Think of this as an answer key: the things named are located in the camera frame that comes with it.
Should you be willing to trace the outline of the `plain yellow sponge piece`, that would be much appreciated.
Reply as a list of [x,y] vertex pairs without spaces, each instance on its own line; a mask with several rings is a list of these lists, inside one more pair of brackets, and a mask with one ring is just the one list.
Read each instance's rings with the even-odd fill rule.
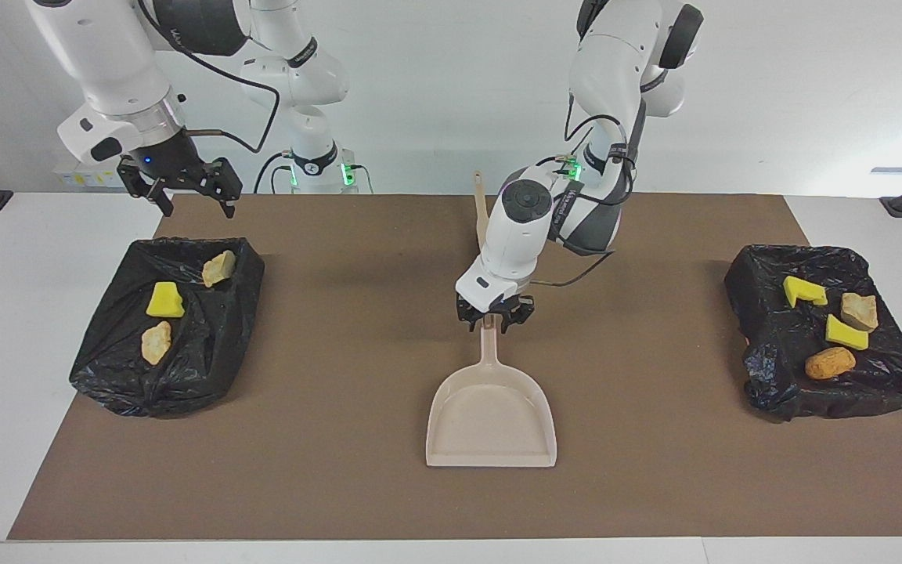
[[185,305],[178,285],[172,281],[155,282],[146,314],[154,318],[179,319],[185,316]]

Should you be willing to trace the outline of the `small green yellow sponge piece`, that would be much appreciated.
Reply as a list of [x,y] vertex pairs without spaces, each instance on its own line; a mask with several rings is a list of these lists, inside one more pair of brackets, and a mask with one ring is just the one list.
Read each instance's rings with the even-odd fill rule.
[[824,322],[824,339],[826,342],[845,346],[848,349],[863,351],[869,349],[870,333],[867,330],[856,329],[842,322],[837,316],[828,314],[826,322]]

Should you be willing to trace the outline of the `beige hand brush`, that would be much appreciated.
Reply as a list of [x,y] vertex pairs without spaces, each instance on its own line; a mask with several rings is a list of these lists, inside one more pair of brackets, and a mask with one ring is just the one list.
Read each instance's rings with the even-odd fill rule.
[[489,225],[489,211],[487,207],[487,196],[485,182],[482,172],[476,170],[473,174],[474,187],[474,208],[476,213],[476,236],[478,249],[481,251],[485,245],[486,233]]

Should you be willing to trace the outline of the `L-shaped green yellow sponge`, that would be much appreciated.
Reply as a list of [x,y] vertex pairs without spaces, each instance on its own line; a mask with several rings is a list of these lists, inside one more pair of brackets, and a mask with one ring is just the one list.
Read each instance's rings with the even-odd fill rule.
[[795,276],[787,276],[783,284],[788,307],[795,308],[799,301],[817,306],[827,306],[829,299],[826,287]]

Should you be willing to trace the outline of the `beige plastic dustpan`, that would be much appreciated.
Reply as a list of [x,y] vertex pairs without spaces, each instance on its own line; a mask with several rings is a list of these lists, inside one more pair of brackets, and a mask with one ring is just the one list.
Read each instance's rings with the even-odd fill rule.
[[479,330],[479,358],[448,375],[431,400],[425,435],[430,468],[553,468],[558,446],[547,394],[498,357],[492,315]]

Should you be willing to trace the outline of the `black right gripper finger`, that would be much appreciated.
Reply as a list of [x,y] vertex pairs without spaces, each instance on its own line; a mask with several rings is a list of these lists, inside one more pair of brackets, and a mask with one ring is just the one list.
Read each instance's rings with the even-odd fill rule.
[[173,215],[173,203],[164,192],[166,188],[164,179],[159,178],[157,181],[147,182],[146,175],[141,172],[135,161],[119,161],[118,178],[121,179],[130,197],[143,197],[157,206],[164,217]]
[[204,164],[204,195],[218,201],[227,219],[235,217],[243,183],[228,158],[218,157]]

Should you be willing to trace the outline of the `orange brown oval sponge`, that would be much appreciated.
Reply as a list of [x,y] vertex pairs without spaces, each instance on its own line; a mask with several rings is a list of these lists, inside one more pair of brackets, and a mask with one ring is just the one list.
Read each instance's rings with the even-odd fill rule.
[[835,346],[806,358],[804,372],[812,381],[830,381],[851,371],[856,365],[857,360],[851,350],[844,346]]

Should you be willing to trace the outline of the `pale beige sponge chunk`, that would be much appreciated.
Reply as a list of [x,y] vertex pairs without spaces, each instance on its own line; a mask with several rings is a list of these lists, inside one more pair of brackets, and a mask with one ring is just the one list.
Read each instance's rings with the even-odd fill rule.
[[875,331],[879,326],[877,297],[854,292],[842,293],[840,317],[852,328],[868,333]]

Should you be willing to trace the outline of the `black bag lined bin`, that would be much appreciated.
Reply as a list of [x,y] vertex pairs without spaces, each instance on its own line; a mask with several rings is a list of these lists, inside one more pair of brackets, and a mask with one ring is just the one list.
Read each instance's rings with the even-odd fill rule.
[[[795,276],[826,287],[829,303],[799,301],[790,308],[784,279]],[[862,418],[902,410],[902,331],[883,300],[869,349],[854,353],[857,365],[830,381],[812,381],[806,358],[829,347],[828,314],[838,316],[842,293],[879,295],[867,260],[834,246],[749,245],[724,276],[731,310],[747,339],[742,388],[752,407],[780,421]]]
[[[204,263],[236,254],[232,278],[207,288]],[[251,341],[265,263],[244,238],[135,240],[88,322],[68,381],[117,415],[174,418],[225,397]],[[171,349],[157,367],[140,339],[157,318],[146,314],[155,282],[178,285],[185,316],[172,319]]]

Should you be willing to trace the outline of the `large white box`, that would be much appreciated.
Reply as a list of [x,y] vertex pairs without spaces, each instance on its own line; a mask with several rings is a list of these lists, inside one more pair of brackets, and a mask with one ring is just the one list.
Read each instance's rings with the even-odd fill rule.
[[125,190],[121,177],[116,172],[118,164],[118,158],[111,158],[111,160],[99,164],[82,163],[75,168],[74,174],[87,188]]

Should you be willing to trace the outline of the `pale yellow bumpy sponge chunk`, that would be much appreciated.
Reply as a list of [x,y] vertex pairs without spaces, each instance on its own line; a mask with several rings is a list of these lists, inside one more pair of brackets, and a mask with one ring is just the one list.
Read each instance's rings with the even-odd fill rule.
[[141,334],[141,357],[151,367],[157,367],[171,349],[171,333],[171,324],[164,320]]

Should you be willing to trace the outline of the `brown table mat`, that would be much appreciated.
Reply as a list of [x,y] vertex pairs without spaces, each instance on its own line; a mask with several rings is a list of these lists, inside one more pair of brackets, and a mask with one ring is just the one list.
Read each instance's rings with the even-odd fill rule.
[[772,422],[745,403],[723,279],[802,245],[781,197],[640,193],[617,254],[501,339],[554,414],[555,467],[429,468],[434,392],[478,357],[453,285],[471,197],[176,197],[160,236],[265,260],[228,396],[175,420],[73,399],[12,540],[902,536],[902,413]]

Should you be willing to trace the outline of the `orange striped sponge chunk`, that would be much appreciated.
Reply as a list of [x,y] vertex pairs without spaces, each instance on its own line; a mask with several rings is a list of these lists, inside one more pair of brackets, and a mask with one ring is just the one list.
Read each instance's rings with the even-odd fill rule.
[[211,288],[222,281],[232,278],[233,273],[235,273],[236,260],[236,254],[232,250],[225,250],[206,261],[203,270],[201,270],[203,285]]

